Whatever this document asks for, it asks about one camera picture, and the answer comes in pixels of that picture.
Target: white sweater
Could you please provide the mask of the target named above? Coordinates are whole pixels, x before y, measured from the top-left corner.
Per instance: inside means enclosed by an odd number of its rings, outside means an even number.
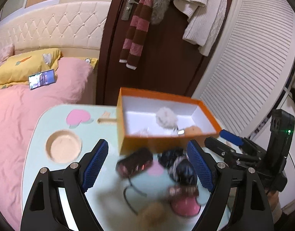
[[[198,44],[201,54],[207,56],[221,28],[227,0],[174,0],[174,5],[188,16],[188,26],[183,39]]]

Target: blue textured pad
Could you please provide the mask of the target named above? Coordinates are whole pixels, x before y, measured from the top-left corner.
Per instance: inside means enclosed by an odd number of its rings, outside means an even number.
[[[233,143],[236,146],[242,146],[244,144],[243,140],[241,137],[236,136],[230,132],[228,132],[227,130],[221,130],[219,132],[219,135],[221,138],[227,140],[228,142]]]
[[[86,192],[89,188],[93,187],[96,178],[102,168],[102,165],[105,162],[105,159],[108,155],[109,146],[108,143],[104,140],[101,144],[98,151],[95,153],[90,164],[84,171],[83,183],[81,185],[82,192]]]
[[[192,141],[188,142],[187,144],[187,155],[190,163],[193,165],[198,175],[202,186],[212,192],[215,187],[213,184],[212,172]]]

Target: pink pillow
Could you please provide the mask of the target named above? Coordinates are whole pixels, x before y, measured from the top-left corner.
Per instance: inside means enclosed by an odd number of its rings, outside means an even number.
[[[8,44],[3,49],[0,50],[0,66],[3,64],[3,61],[6,61],[7,58],[14,55],[14,44]]]

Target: orange box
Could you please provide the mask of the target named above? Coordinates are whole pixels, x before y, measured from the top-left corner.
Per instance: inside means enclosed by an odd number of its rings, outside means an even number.
[[[179,129],[196,125],[201,128],[202,134],[187,137],[168,134],[168,130],[156,123],[156,112],[164,106],[177,115]],[[204,146],[207,137],[217,138],[221,131],[202,101],[185,96],[121,88],[116,111],[121,155],[128,155],[141,147],[148,147],[153,153],[162,153],[177,146],[186,148],[193,139]],[[149,133],[148,136],[137,134],[142,129]]]

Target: blue gripper pad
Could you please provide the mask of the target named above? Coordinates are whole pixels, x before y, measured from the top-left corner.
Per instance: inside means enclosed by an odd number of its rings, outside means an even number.
[[[207,188],[209,192],[213,192],[217,180],[214,158],[209,153],[205,153],[195,140],[191,140],[187,144],[187,156],[202,186]]]
[[[81,190],[86,192],[93,187],[96,178],[108,155],[109,146],[107,141],[100,139],[93,150],[86,153],[80,160],[82,171],[79,171],[82,177]]]
[[[242,146],[244,144],[243,140],[241,137],[236,136],[232,133],[230,133],[227,130],[221,130],[219,132],[219,135],[221,138],[227,140],[228,142],[231,142],[232,144],[236,145],[236,146]]]

